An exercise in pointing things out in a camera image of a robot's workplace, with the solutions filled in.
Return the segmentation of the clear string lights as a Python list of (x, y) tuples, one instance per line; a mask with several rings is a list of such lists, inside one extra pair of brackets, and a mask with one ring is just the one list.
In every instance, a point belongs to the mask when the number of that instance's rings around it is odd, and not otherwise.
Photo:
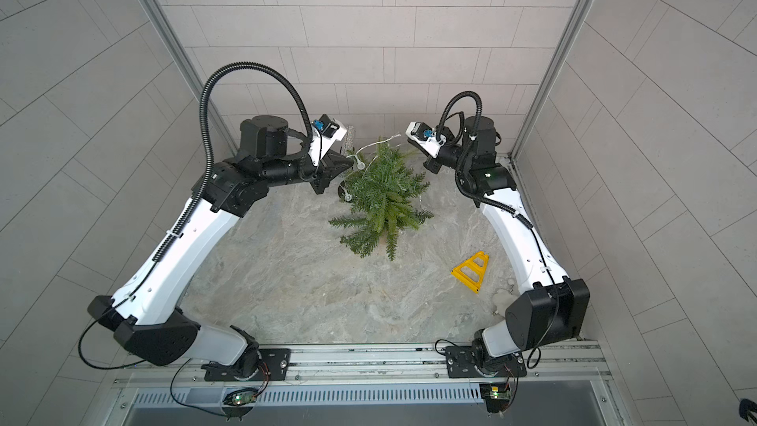
[(375, 161), (381, 145), (388, 144), (397, 138), (400, 138), (400, 135), (394, 134), (389, 138), (371, 142), (360, 148), (351, 147), (345, 150), (345, 156), (352, 162), (352, 167), (341, 176), (341, 181), (339, 181), (339, 186), (337, 187), (337, 194), (341, 201), (347, 203), (353, 201), (354, 195), (348, 189), (349, 183), (353, 179), (360, 177)]

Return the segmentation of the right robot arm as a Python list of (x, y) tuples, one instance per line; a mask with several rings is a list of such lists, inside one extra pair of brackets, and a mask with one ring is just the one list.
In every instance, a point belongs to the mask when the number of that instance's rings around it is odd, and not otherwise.
[[(475, 122), (477, 137), (469, 140), (467, 131)], [(457, 188), (481, 210), (508, 255), (518, 298), (500, 323), (475, 333), (469, 350), (480, 374), (505, 371), (520, 376), (526, 372), (524, 351), (580, 334), (589, 307), (589, 287), (556, 262), (530, 222), (514, 178), (497, 161), (499, 135), (493, 120), (467, 118), (459, 136), (449, 129), (435, 135), (423, 122), (409, 124), (405, 134), (426, 154), (427, 170), (453, 169)]]

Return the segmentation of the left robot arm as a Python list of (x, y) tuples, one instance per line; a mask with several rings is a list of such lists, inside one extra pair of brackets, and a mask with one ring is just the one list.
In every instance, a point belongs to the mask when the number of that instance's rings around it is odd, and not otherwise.
[(250, 376), (256, 341), (235, 327), (189, 319), (179, 299), (213, 247), (272, 187), (309, 183), (321, 194), (352, 167), (351, 159), (331, 148), (344, 139), (344, 124), (322, 116), (310, 128), (313, 134), (307, 136), (278, 116), (244, 120), (237, 155), (213, 165), (206, 189), (193, 189), (185, 205), (188, 220), (165, 238), (169, 248), (155, 252), (116, 293), (96, 297), (88, 307), (95, 322), (112, 331), (126, 351), (153, 365), (190, 357)]

